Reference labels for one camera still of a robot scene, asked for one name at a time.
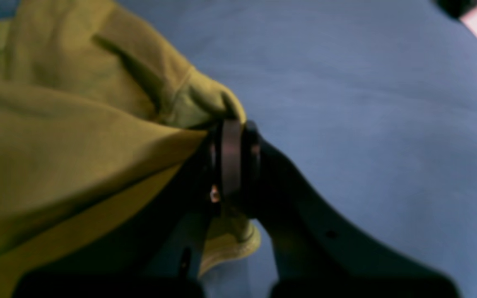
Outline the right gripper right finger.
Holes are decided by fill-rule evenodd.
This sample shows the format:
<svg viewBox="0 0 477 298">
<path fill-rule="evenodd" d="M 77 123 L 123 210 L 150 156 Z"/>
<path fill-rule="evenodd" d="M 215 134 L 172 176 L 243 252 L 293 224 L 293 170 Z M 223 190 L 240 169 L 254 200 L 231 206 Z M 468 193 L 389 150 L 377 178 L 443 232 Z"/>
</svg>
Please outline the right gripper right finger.
<svg viewBox="0 0 477 298">
<path fill-rule="evenodd" d="M 363 232 L 321 197 L 248 121 L 243 204 L 270 236 L 279 282 L 272 298 L 458 298 L 443 273 Z"/>
</svg>

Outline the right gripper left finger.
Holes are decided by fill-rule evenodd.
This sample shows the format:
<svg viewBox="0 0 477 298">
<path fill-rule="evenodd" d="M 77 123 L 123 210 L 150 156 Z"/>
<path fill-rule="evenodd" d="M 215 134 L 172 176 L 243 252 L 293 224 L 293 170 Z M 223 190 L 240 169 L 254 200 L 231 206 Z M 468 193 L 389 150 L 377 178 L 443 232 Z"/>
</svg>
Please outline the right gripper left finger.
<svg viewBox="0 0 477 298">
<path fill-rule="evenodd" d="M 27 273 L 15 298 L 203 298 L 198 283 L 213 219 L 234 216 L 241 124 L 225 120 L 158 195 L 121 226 Z"/>
</svg>

